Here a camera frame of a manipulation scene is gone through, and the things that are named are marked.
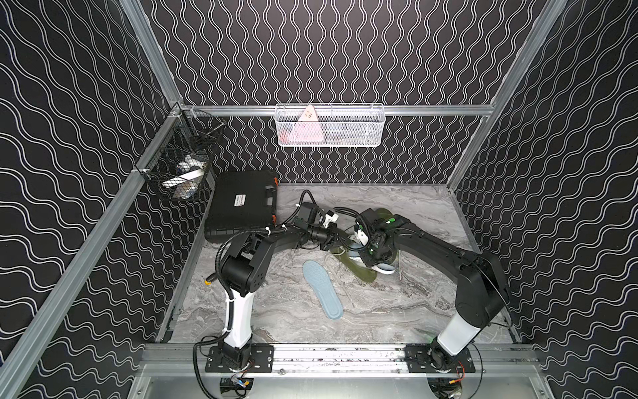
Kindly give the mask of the light blue insole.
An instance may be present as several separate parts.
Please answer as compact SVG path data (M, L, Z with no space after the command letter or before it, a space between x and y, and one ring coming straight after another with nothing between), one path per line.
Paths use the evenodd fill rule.
M302 272L304 279L316 294L324 314L332 320L340 319L344 314L342 302L324 267L314 260L309 260L303 264Z
M375 257L375 249L368 247L362 249L362 246L356 246L354 250L347 251L348 258L352 260L355 266L372 270L379 274L392 275L396 271L396 267L388 262L382 262Z

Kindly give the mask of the green shoe one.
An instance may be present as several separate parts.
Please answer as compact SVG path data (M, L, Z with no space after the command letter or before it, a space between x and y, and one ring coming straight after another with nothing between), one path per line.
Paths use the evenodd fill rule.
M400 224L396 221L394 214L388 209L376 209L375 217L376 230L387 231L388 229L396 229L397 227L400 227Z
M390 252L387 259L372 267L366 266L357 251L350 251L343 246L330 249L330 253L364 283L374 282L378 274L392 275L396 271L395 260L398 255L396 251Z

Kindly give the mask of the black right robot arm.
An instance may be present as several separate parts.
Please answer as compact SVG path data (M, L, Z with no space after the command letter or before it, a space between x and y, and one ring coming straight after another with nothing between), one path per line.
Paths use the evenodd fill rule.
M443 372L457 364L468 345L506 307L510 290L498 256L461 249L426 232L399 214L387 218L373 209L357 216L357 232L367 237L358 251L368 268L387 264L397 252L417 257L455 284L455 314L433 339L428 359Z

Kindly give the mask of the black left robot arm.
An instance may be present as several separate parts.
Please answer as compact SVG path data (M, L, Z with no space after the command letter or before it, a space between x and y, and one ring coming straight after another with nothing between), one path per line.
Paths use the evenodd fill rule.
M237 232L222 244L215 258L215 277L226 293L226 316L216 350L229 368L244 369L249 363L254 294L263 285L274 254L307 243L322 251L349 244L349 234L337 226L336 217L304 202L284 222Z

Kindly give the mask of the black tool case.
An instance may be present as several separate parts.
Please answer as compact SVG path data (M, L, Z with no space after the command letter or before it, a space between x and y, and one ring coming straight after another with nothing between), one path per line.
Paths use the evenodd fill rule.
M247 229L277 224L278 178L275 171L226 171L219 175L204 224L204 237L221 244Z

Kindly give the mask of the pink triangle card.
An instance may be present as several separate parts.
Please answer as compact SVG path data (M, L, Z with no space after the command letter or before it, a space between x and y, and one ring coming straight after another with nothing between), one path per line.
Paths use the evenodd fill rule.
M292 125L292 130L288 133L287 140L296 146L324 143L325 136L322 125L313 105L308 105L303 110L301 116Z

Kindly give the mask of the white items in black basket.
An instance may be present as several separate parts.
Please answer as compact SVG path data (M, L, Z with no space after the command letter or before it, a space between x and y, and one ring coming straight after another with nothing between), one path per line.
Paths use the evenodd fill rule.
M187 200L198 191L208 166L201 156L187 155L177 163L176 175L163 179L160 187L171 199Z

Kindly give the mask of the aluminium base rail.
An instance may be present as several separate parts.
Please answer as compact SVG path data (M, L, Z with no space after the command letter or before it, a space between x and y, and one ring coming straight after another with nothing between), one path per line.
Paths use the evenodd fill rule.
M151 344L138 377L536 377L536 353L523 344L472 344L450 368L435 370L425 344L254 344L243 368L191 344Z

